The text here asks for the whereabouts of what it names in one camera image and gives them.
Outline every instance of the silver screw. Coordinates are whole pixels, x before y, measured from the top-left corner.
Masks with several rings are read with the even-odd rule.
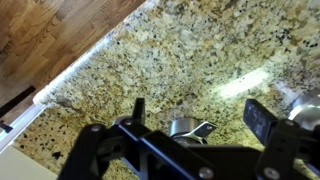
[[[131,120],[131,119],[127,119],[127,120],[124,122],[124,124],[130,126],[130,125],[132,124],[132,120]]]
[[[101,126],[100,125],[94,125],[92,128],[91,128],[91,131],[93,132],[97,132],[101,129]]]
[[[263,173],[264,173],[264,175],[266,175],[268,178],[270,178],[272,180],[280,179],[279,172],[273,168],[266,167],[266,168],[264,168]]]
[[[293,126],[294,125],[294,123],[292,121],[290,121],[290,120],[286,120],[286,124],[288,124],[289,126]]]
[[[214,176],[214,173],[212,171],[212,169],[208,168],[208,167],[202,167],[200,170],[199,170],[199,176],[202,178],[202,179],[212,179],[213,176]]]

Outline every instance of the granite countertop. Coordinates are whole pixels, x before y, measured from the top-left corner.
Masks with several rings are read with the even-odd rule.
[[[287,117],[319,87],[319,9],[316,0],[146,1],[35,98],[47,109],[14,146],[58,173],[81,128],[110,126],[144,97],[152,130],[194,117],[218,126],[210,144],[261,149],[242,121],[245,100]],[[106,176],[136,178],[120,161]]]

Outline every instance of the speckled granite surface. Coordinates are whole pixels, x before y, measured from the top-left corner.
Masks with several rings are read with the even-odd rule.
[[[36,98],[48,108],[14,145],[58,173],[82,127],[109,126],[145,97],[151,129],[195,117],[218,125],[210,144],[261,148],[242,122],[244,102],[286,117],[299,94],[319,87],[319,9],[316,0],[147,1]],[[120,162],[107,176],[135,178]]]

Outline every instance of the white trim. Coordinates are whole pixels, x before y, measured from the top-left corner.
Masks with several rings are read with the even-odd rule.
[[[0,153],[2,153],[42,111],[43,109],[33,104],[10,124],[13,129],[8,134],[2,131],[0,133]]]

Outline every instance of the wood grain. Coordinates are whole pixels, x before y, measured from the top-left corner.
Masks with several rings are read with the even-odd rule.
[[[0,0],[0,106],[40,90],[143,2]]]

